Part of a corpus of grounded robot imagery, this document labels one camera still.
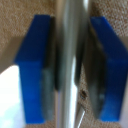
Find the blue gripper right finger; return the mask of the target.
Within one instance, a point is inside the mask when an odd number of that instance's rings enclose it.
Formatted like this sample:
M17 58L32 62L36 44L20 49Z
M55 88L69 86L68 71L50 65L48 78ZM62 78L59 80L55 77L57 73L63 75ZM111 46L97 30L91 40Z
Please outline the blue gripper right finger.
M105 17L90 19L84 68L94 117L117 122L128 75L128 49Z

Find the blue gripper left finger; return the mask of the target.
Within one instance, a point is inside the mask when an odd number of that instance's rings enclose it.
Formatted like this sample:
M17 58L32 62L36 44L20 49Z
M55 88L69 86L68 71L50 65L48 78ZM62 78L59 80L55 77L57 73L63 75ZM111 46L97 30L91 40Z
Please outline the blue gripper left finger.
M35 15L20 46L19 67L25 121L42 124L53 119L55 87L55 22Z

